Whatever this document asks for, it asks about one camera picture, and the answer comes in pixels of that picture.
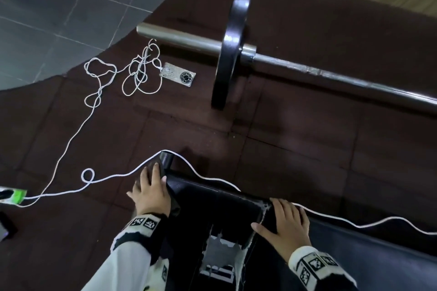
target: left hand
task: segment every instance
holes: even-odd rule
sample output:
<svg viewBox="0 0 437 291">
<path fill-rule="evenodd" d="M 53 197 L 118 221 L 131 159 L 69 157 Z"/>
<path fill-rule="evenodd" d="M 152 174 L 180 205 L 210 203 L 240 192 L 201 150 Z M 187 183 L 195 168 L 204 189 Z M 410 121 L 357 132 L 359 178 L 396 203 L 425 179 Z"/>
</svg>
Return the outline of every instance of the left hand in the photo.
<svg viewBox="0 0 437 291">
<path fill-rule="evenodd" d="M 171 198 L 167 191 L 167 177 L 161 178 L 160 166 L 154 164 L 152 172 L 152 183 L 149 183 L 147 168 L 144 168 L 140 175 L 140 186 L 135 182 L 132 192 L 126 193 L 134 200 L 137 215 L 148 213 L 170 215 Z"/>
</svg>

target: weight plate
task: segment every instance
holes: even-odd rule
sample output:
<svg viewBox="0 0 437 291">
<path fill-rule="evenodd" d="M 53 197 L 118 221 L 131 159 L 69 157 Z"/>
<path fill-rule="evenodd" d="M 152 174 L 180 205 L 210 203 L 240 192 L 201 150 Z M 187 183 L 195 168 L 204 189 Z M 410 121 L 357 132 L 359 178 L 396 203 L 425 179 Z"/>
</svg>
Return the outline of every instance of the weight plate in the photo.
<svg viewBox="0 0 437 291">
<path fill-rule="evenodd" d="M 228 25 L 221 43 L 211 99 L 211 106 L 219 110 L 222 110 L 226 104 L 232 73 L 242 46 L 241 40 L 249 5 L 250 0 L 234 0 L 229 11 Z"/>
</svg>

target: white cord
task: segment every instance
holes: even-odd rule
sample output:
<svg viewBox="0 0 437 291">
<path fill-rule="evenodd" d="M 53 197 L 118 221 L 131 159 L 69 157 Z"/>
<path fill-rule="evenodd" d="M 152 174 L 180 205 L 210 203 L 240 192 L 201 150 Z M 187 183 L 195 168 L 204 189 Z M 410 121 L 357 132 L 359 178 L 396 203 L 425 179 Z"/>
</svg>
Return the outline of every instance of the white cord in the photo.
<svg viewBox="0 0 437 291">
<path fill-rule="evenodd" d="M 152 46 L 156 46 L 156 48 L 157 48 L 157 50 L 158 50 L 158 54 L 157 54 L 156 57 L 154 57 L 154 58 L 152 58 L 151 60 L 147 61 L 147 58 L 150 56 L 150 55 L 149 55 L 149 51 L 152 51 Z M 103 90 L 103 88 L 105 88 L 105 87 L 107 87 L 108 85 L 110 85 L 110 84 L 114 81 L 114 78 L 115 78 L 115 76 L 116 76 L 118 73 L 121 73 L 121 72 L 123 72 L 123 71 L 126 70 L 126 69 L 128 69 L 128 71 L 129 71 L 129 75 L 125 78 L 125 80 L 123 81 L 123 84 L 122 84 L 122 91 L 123 91 L 123 93 L 124 93 L 126 96 L 131 96 L 131 95 L 133 95 L 133 94 L 135 93 L 135 91 L 137 91 L 137 90 L 141 91 L 141 92 L 144 93 L 144 94 L 151 95 L 151 94 L 154 94 L 154 93 L 158 92 L 158 91 L 161 89 L 161 86 L 162 86 L 162 78 L 161 78 L 161 82 L 160 82 L 160 85 L 159 85 L 158 89 L 157 89 L 156 91 L 154 91 L 154 92 L 144 92 L 143 90 L 141 90 L 141 89 L 139 88 L 139 85 L 140 85 L 140 84 L 145 83 L 145 82 L 147 81 L 147 74 L 146 74 L 146 69 L 145 69 L 145 65 L 146 65 L 146 64 L 148 64 L 148 63 L 152 63 L 152 65 L 153 65 L 154 67 L 156 67 L 157 69 L 159 69 L 159 71 L 161 72 L 161 70 L 162 70 L 162 65 L 161 65 L 161 60 L 159 59 L 159 56 L 160 56 L 160 49 L 159 49 L 159 47 L 158 47 L 155 43 L 152 43 L 152 40 L 150 40 L 150 41 L 149 41 L 149 44 L 144 48 L 144 50 L 143 50 L 141 56 L 137 55 L 137 57 L 135 57 L 135 58 L 130 62 L 130 64 L 128 64 L 126 67 L 124 67 L 124 68 L 123 68 L 122 70 L 120 70 L 120 71 L 117 70 L 117 67 L 116 67 L 115 65 L 110 64 L 110 63 L 105 63 L 105 62 L 103 62 L 102 60 L 100 60 L 99 58 L 92 58 L 90 61 L 88 61 L 87 63 L 84 64 L 84 68 L 85 68 L 86 73 L 87 73 L 88 75 L 90 75 L 91 77 L 96 78 L 96 79 L 99 81 L 99 89 L 97 90 L 97 92 L 95 92 L 95 93 L 93 93 L 93 94 L 90 94 L 89 96 L 87 96 L 87 97 L 84 99 L 84 103 L 85 103 L 85 105 L 88 106 L 88 107 L 90 107 L 90 108 L 92 108 L 91 113 L 90 113 L 90 115 L 85 119 L 85 121 L 80 125 L 79 129 L 76 131 L 76 133 L 73 135 L 73 137 L 71 137 L 70 140 L 68 141 L 67 146 L 65 147 L 64 153 L 61 155 L 61 157 L 60 157 L 60 158 L 58 159 L 58 161 L 56 162 L 56 166 L 55 166 L 55 169 L 54 169 L 54 171 L 53 171 L 53 175 L 52 175 L 52 178 L 51 178 L 50 182 L 47 184 L 47 186 L 44 188 L 44 190 L 42 190 L 41 194 L 40 194 L 40 195 L 37 195 L 37 196 L 33 196 L 33 197 L 25 197 L 25 200 L 35 199 L 35 201 L 32 202 L 32 203 L 30 203 L 29 205 L 17 205 L 17 204 L 15 204 L 16 206 L 21 207 L 21 208 L 29 207 L 29 206 L 32 206 L 33 204 L 35 204 L 35 203 L 36 203 L 40 198 L 42 198 L 42 197 L 52 197 L 52 196 L 66 195 L 66 194 L 68 194 L 68 193 L 76 193 L 76 192 L 80 192 L 80 191 L 86 189 L 90 184 L 100 183 L 100 182 L 103 182 L 103 181 L 105 181 L 105 180 L 108 180 L 108 179 L 110 179 L 110 178 L 114 178 L 114 177 L 125 177 L 125 176 L 132 175 L 134 172 L 136 172 L 138 169 L 140 169 L 142 166 L 144 166 L 144 164 L 146 164 L 148 161 L 150 161 L 151 159 L 153 159 L 155 156 L 157 156 L 157 155 L 160 154 L 161 152 L 169 152 L 169 153 L 172 153 L 172 154 L 174 154 L 175 156 L 178 156 L 179 158 L 181 158 L 183 161 L 185 161 L 185 163 L 186 163 L 186 164 L 191 168 L 191 170 L 192 170 L 192 171 L 193 171 L 193 172 L 194 172 L 194 173 L 195 173 L 199 178 L 202 178 L 202 179 L 207 180 L 207 181 L 220 181 L 220 182 L 223 182 L 223 183 L 226 183 L 226 184 L 232 186 L 232 187 L 233 187 L 234 189 L 236 189 L 237 191 L 241 191 L 241 190 L 240 190 L 236 185 L 234 185 L 234 184 L 232 184 L 232 183 L 230 183 L 230 182 L 228 182 L 228 181 L 226 181 L 226 180 L 222 180 L 221 178 L 207 178 L 207 177 L 203 177 L 203 176 L 201 176 L 201 175 L 200 175 L 200 174 L 199 174 L 199 173 L 194 169 L 194 167 L 193 167 L 193 166 L 192 166 L 192 165 L 187 161 L 187 159 L 185 159 L 183 156 L 181 156 L 180 154 L 177 154 L 176 152 L 170 151 L 170 150 L 162 150 L 162 151 L 156 152 L 153 156 L 151 156 L 150 158 L 148 158 L 148 159 L 146 159 L 145 161 L 143 161 L 141 164 L 138 165 L 138 167 L 136 167 L 134 170 L 132 170 L 131 172 L 129 172 L 129 173 L 127 173 L 127 174 L 115 174 L 115 175 L 107 176 L 107 177 L 102 178 L 102 179 L 100 179 L 100 180 L 96 180 L 96 181 L 94 181 L 94 177 L 95 177 L 95 175 L 96 175 L 95 172 L 94 172 L 94 170 L 93 170 L 92 168 L 86 168 L 86 169 L 84 169 L 84 171 L 83 171 L 83 172 L 81 173 L 81 175 L 80 175 L 80 179 L 82 180 L 83 183 L 85 183 L 85 185 L 84 185 L 83 187 L 81 187 L 80 189 L 77 189 L 77 190 L 69 190 L 69 191 L 64 191 L 64 192 L 59 192 L 59 193 L 44 193 L 44 192 L 49 188 L 49 186 L 52 184 L 53 180 L 55 179 L 55 175 L 56 175 L 56 172 L 57 172 L 57 169 L 58 169 L 59 162 L 62 160 L 62 158 L 63 158 L 63 157 L 65 156 L 65 154 L 67 153 L 67 150 L 68 150 L 68 147 L 70 146 L 70 143 L 72 142 L 72 140 L 74 139 L 74 137 L 76 137 L 77 134 L 80 132 L 80 130 L 82 129 L 82 127 L 84 126 L 84 124 L 85 124 L 85 123 L 86 123 L 86 122 L 91 118 L 91 116 L 92 116 L 93 113 L 94 113 L 94 110 L 95 110 L 95 109 L 96 109 L 96 108 L 101 104 L 101 95 L 102 95 L 102 90 Z M 94 61 L 94 60 L 97 60 L 97 61 L 99 61 L 100 63 L 102 63 L 102 64 L 104 64 L 104 65 L 106 65 L 106 66 L 110 66 L 110 67 L 114 68 L 114 70 L 108 70 L 106 73 L 103 73 L 103 74 L 101 74 L 101 75 L 96 75 L 96 74 L 94 74 L 94 73 L 90 73 L 90 72 L 88 71 L 88 68 L 89 68 L 89 66 L 90 66 L 90 63 L 91 63 L 92 61 Z M 132 71 L 132 70 L 131 70 L 131 67 L 132 67 L 132 65 L 133 65 L 134 63 L 137 63 L 137 64 L 138 64 L 136 71 Z M 107 84 L 102 85 L 101 80 L 100 80 L 100 77 L 101 77 L 101 76 L 104 76 L 104 75 L 106 75 L 106 74 L 108 74 L 108 73 L 112 73 L 112 77 L 111 77 L 111 79 L 107 82 Z M 134 77 L 134 81 L 135 81 L 135 89 L 134 89 L 130 94 L 127 94 L 127 93 L 124 91 L 124 84 L 126 83 L 127 79 L 130 78 L 130 77 Z M 89 105 L 86 101 L 87 101 L 87 99 L 88 99 L 89 97 L 94 96 L 94 95 L 96 95 L 96 98 L 95 98 L 95 100 L 94 100 L 94 103 L 93 103 L 92 105 Z M 86 179 L 85 179 L 85 173 L 86 173 L 86 172 L 90 172 L 90 173 L 91 173 L 91 178 L 90 178 L 89 180 L 86 180 Z M 313 211 L 312 209 L 309 209 L 309 208 L 307 208 L 307 207 L 305 207 L 305 206 L 303 206 L 303 205 L 301 205 L 301 204 L 297 204 L 297 203 L 293 203 L 293 204 L 294 204 L 295 206 L 302 207 L 304 210 L 309 211 L 309 212 L 311 212 L 311 213 L 313 213 L 313 214 L 315 214 L 315 215 L 322 216 L 322 217 L 325 217 L 325 218 L 332 218 L 332 219 L 335 219 L 335 220 L 344 221 L 344 222 L 349 223 L 350 225 L 354 226 L 355 228 L 359 228 L 359 229 L 362 229 L 362 228 L 369 228 L 369 227 L 377 226 L 377 225 L 382 224 L 382 223 L 385 223 L 385 222 L 387 222 L 387 221 L 389 221 L 389 220 L 402 220 L 402 221 L 407 222 L 410 226 L 412 226 L 415 230 L 417 230 L 417 231 L 420 232 L 420 233 L 423 233 L 423 234 L 425 234 L 425 235 L 429 235 L 429 236 L 435 236 L 435 235 L 437 235 L 437 232 L 427 232 L 427 231 L 423 231 L 422 229 L 419 229 L 419 228 L 416 227 L 414 224 L 412 224 L 412 222 L 410 222 L 409 220 L 407 220 L 406 218 L 403 218 L 403 217 L 401 217 L 401 216 L 389 216 L 389 217 L 386 217 L 386 218 L 384 218 L 384 219 L 382 219 L 382 220 L 380 220 L 380 221 L 373 222 L 373 223 L 369 223 L 369 224 L 364 224 L 364 225 L 361 225 L 361 226 L 360 226 L 360 225 L 357 225 L 357 224 L 355 224 L 355 223 L 353 223 L 353 222 L 351 222 L 351 221 L 349 221 L 349 220 L 347 220 L 347 219 L 345 219 L 345 218 L 342 218 L 342 217 L 332 216 L 332 215 L 328 215 L 328 214 L 319 213 L 319 212 L 317 212 L 317 211 Z"/>
</svg>

